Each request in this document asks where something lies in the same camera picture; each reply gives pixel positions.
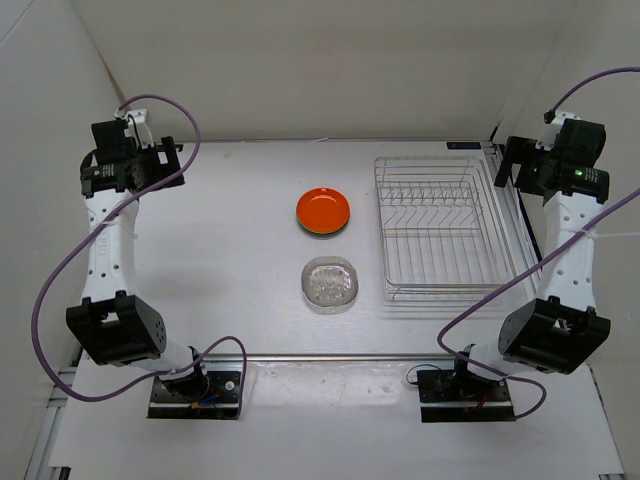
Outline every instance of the wire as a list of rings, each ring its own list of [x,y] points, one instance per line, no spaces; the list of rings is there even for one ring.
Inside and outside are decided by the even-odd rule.
[[[213,395],[209,395],[208,397],[203,398],[202,400],[198,400],[198,401],[197,401],[197,404],[198,404],[198,405],[204,405],[204,404],[206,404],[206,403],[211,403],[211,402],[213,402],[216,398],[218,398],[218,394],[217,394],[217,393],[214,393]]]
[[[127,118],[131,119],[131,123],[133,123],[133,131],[136,134],[136,140],[138,140],[138,148],[142,148],[142,142],[140,141],[140,134],[138,133],[138,125],[136,125],[136,119],[133,118],[133,115],[128,114]]]
[[[205,389],[202,390],[202,392],[200,393],[196,393],[195,397],[187,397],[186,395],[182,395],[182,397],[185,400],[188,400],[190,402],[197,402],[199,398],[201,398],[203,395],[206,395],[207,392],[209,391],[209,389],[211,388],[211,379],[209,378],[209,375],[205,375],[205,377],[207,379],[207,387]]]
[[[617,73],[639,73],[639,72],[640,72],[640,67],[619,67],[619,68],[612,68],[610,70],[604,70],[602,72],[591,75],[590,77],[587,77],[584,80],[582,80],[580,83],[576,84],[567,93],[565,93],[562,97],[560,97],[560,100],[558,100],[556,104],[551,108],[551,112],[555,112],[558,108],[560,108],[560,105],[562,105],[564,102],[567,101],[567,99],[571,95],[576,93],[586,84],[593,82],[594,80],[598,80],[599,78],[607,77],[609,75],[615,75]]]
[[[417,377],[416,377],[416,381],[415,382],[411,382],[409,380],[409,374],[411,372],[413,372],[416,368],[420,368],[420,367],[432,367],[432,368],[435,368],[435,369],[438,369],[438,370],[442,371],[442,369],[439,366],[434,365],[433,363],[421,363],[420,365],[414,365],[409,370],[407,370],[407,374],[404,376],[404,379],[407,381],[407,383],[409,385],[418,385]]]
[[[476,409],[482,408],[484,407],[484,404],[487,403],[487,400],[489,398],[489,392],[484,392],[484,395],[482,396],[482,399],[478,402],[478,405],[476,405]]]
[[[444,343],[444,340],[443,340],[444,336],[452,328],[454,328],[460,322],[465,320],[471,314],[473,314],[473,313],[477,312],[478,310],[480,310],[487,303],[495,300],[497,297],[499,297],[500,295],[505,293],[507,290],[511,289],[512,287],[514,287],[518,283],[522,282],[523,280],[525,280],[526,278],[531,276],[533,273],[535,273],[536,271],[540,270],[542,267],[544,267],[545,265],[547,265],[548,263],[552,262],[553,260],[555,260],[560,255],[562,255],[564,252],[566,252],[568,249],[570,249],[576,242],[578,242],[582,237],[584,237],[586,235],[586,233],[585,233],[586,231],[591,230],[598,223],[600,223],[600,221],[602,221],[603,219],[605,219],[606,217],[608,217],[609,215],[611,215],[612,213],[614,213],[618,209],[624,207],[625,205],[627,205],[629,202],[631,202],[632,200],[634,200],[638,196],[640,196],[640,188],[634,190],[632,193],[630,193],[629,195],[624,197],[622,200],[619,200],[618,202],[614,203],[609,208],[603,210],[601,213],[599,213],[598,215],[593,217],[592,220],[587,222],[585,224],[585,226],[582,227],[582,230],[576,232],[569,240],[567,240],[565,243],[563,243],[560,247],[558,247],[553,252],[551,252],[549,255],[544,257],[542,260],[540,260],[538,263],[536,263],[533,267],[525,270],[520,275],[515,277],[513,280],[505,283],[503,286],[501,286],[500,288],[498,288],[498,289],[494,290],[493,292],[491,292],[489,295],[487,295],[485,298],[480,300],[478,303],[476,303],[475,305],[469,307],[467,310],[465,310],[460,315],[458,315],[456,318],[451,320],[448,324],[446,324],[444,326],[444,328],[442,330],[440,330],[440,333],[438,333],[438,338],[437,338],[438,345],[440,345],[440,348],[442,348],[445,352],[449,353],[450,355],[453,355],[454,357],[459,358],[460,360],[463,360],[463,361],[465,361],[467,363],[470,363],[472,365],[475,365],[477,367],[483,368],[483,369],[487,370],[488,372],[491,372],[491,373],[493,373],[495,375],[498,375],[500,377],[505,377],[505,378],[508,378],[509,380],[513,380],[515,382],[528,383],[530,385],[535,385],[536,387],[538,387],[540,389],[542,394],[541,394],[540,399],[538,400],[538,402],[533,407],[531,407],[529,410],[527,410],[526,412],[521,413],[519,415],[516,415],[514,417],[514,419],[517,420],[517,419],[526,417],[528,415],[531,415],[533,412],[535,412],[536,410],[538,410],[542,406],[542,404],[547,399],[547,390],[546,390],[546,388],[544,388],[544,385],[542,385],[540,382],[537,382],[535,380],[531,380],[529,378],[509,376],[509,374],[501,372],[500,370],[498,370],[496,368],[490,367],[489,365],[485,365],[484,363],[478,362],[477,360],[473,360],[473,359],[469,358],[466,355],[463,355],[463,354],[461,354],[459,352],[456,352],[455,350],[453,350],[452,348],[450,348],[449,346],[447,346]]]
[[[244,391],[244,381],[245,381],[245,376],[246,376],[246,371],[247,371],[247,351],[246,351],[244,345],[242,344],[242,342],[236,337],[226,336],[226,337],[220,338],[219,340],[216,340],[207,349],[205,349],[193,362],[191,362],[189,365],[187,365],[185,367],[182,367],[182,368],[176,370],[175,372],[168,372],[168,371],[149,372],[149,373],[147,373],[145,375],[142,375],[142,376],[136,378],[132,382],[126,384],[125,386],[119,388],[118,390],[116,390],[114,392],[107,393],[105,395],[98,395],[98,396],[95,396],[95,397],[88,396],[88,395],[83,395],[81,393],[76,392],[71,387],[68,387],[60,379],[60,377],[58,377],[56,372],[53,370],[53,368],[51,367],[51,365],[47,361],[47,358],[46,358],[46,356],[44,354],[44,351],[42,350],[42,345],[40,343],[40,334],[38,332],[38,322],[39,322],[39,317],[40,317],[40,310],[42,309],[42,304],[44,302],[45,296],[47,295],[47,292],[49,291],[49,288],[51,287],[51,285],[53,284],[55,279],[58,277],[58,275],[60,275],[62,270],[64,270],[64,268],[67,265],[69,265],[69,263],[87,245],[89,245],[98,235],[100,235],[100,232],[102,232],[102,230],[104,230],[104,228],[107,226],[107,224],[109,222],[111,222],[118,215],[118,213],[120,213],[122,210],[127,208],[133,202],[138,201],[140,199],[140,197],[146,195],[147,193],[153,192],[154,190],[158,190],[159,188],[162,188],[167,183],[172,182],[173,180],[178,178],[180,175],[184,174],[184,172],[186,172],[189,169],[189,167],[191,167],[191,164],[195,160],[196,156],[198,155],[198,151],[200,150],[200,145],[202,143],[202,136],[200,134],[200,127],[198,126],[198,123],[196,122],[196,119],[193,117],[193,115],[191,115],[191,113],[185,107],[183,107],[182,105],[180,105],[178,102],[176,102],[174,100],[171,100],[171,99],[169,99],[167,97],[163,97],[161,95],[146,93],[146,94],[142,94],[142,95],[136,95],[135,97],[131,97],[129,100],[125,101],[122,105],[120,105],[119,110],[122,110],[122,109],[128,107],[129,105],[131,105],[132,103],[137,102],[138,100],[142,100],[142,99],[153,99],[153,100],[158,100],[158,101],[161,101],[161,102],[164,102],[164,103],[168,103],[169,105],[172,105],[172,106],[176,107],[178,110],[180,110],[189,119],[189,121],[191,122],[191,125],[193,126],[193,130],[194,130],[195,136],[196,136],[196,142],[195,142],[195,145],[193,147],[193,151],[191,152],[191,155],[189,156],[189,159],[185,162],[185,164],[182,166],[182,168],[180,168],[176,172],[172,173],[168,177],[166,177],[166,178],[154,183],[153,185],[150,185],[147,188],[145,188],[145,189],[133,194],[127,200],[125,200],[122,203],[116,205],[113,208],[113,210],[111,210],[111,212],[109,212],[107,214],[107,216],[104,218],[104,220],[99,225],[97,225],[91,231],[91,233],[89,233],[89,235],[87,235],[87,237],[84,240],[82,240],[60,262],[60,264],[56,268],[53,269],[53,272],[51,272],[51,274],[47,277],[47,279],[45,280],[44,284],[42,285],[42,288],[40,289],[40,292],[38,293],[38,296],[36,297],[35,303],[33,305],[33,311],[31,312],[31,343],[33,344],[33,349],[35,351],[36,357],[38,358],[38,361],[40,362],[40,365],[42,366],[42,369],[45,371],[45,373],[51,379],[51,381],[53,381],[55,386],[60,388],[60,390],[62,390],[64,393],[66,393],[71,398],[74,398],[74,399],[79,400],[81,402],[95,403],[95,402],[102,402],[104,400],[109,400],[110,398],[117,397],[118,395],[120,395],[120,394],[126,392],[127,390],[129,390],[131,387],[137,385],[138,383],[140,383],[140,382],[142,382],[142,381],[144,381],[144,380],[146,380],[148,378],[156,377],[156,376],[159,376],[159,375],[166,375],[166,374],[169,374],[169,373],[183,373],[183,372],[186,372],[187,370],[191,369],[195,365],[199,364],[205,358],[205,356],[209,352],[211,352],[211,350],[213,350],[215,347],[217,347],[221,343],[226,342],[226,341],[235,342],[236,344],[238,344],[238,346],[240,347],[240,350],[242,351],[242,377],[241,377],[241,380],[240,380],[240,398],[238,400],[238,415],[237,415],[239,417],[240,416],[240,411],[242,409],[242,393]]]

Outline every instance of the metal rack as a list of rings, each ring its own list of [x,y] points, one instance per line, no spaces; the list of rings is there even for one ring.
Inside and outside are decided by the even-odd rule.
[[[378,158],[386,291],[486,294],[513,277],[487,166],[478,158]]]

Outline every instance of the white wall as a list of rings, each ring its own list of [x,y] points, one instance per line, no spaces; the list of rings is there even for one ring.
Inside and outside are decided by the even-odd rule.
[[[29,337],[33,300],[86,232],[78,165],[92,146],[90,123],[117,106],[68,1],[35,0],[24,12],[27,3],[0,6],[0,472],[8,479],[24,476],[51,391]],[[42,338],[54,365],[70,352],[64,309],[77,301],[83,271],[76,262],[64,273],[43,310]]]
[[[576,0],[73,3],[125,96],[184,102],[208,140],[487,139]],[[160,133],[192,136],[153,112]]]
[[[607,68],[640,65],[640,2],[586,0],[537,82],[515,128],[537,136],[542,113],[571,86]],[[607,144],[596,166],[611,175],[609,204],[640,186],[640,75],[624,74],[585,87],[563,107],[583,119],[604,123]],[[539,198],[527,201],[537,237],[544,240]],[[605,220],[599,232],[640,230],[640,202]],[[640,237],[602,239],[596,244],[594,288],[598,313],[610,318],[609,340],[591,359],[622,462],[630,478],[640,478]]]

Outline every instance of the orange plate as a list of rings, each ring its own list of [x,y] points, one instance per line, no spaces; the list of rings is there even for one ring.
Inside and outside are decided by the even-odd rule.
[[[344,227],[349,221],[349,202],[337,190],[314,188],[305,193],[296,207],[300,225],[313,233],[326,235]]]

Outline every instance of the dish rack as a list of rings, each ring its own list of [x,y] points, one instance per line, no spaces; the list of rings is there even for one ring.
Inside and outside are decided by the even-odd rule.
[[[484,295],[513,278],[485,162],[383,157],[375,179],[388,299]]]

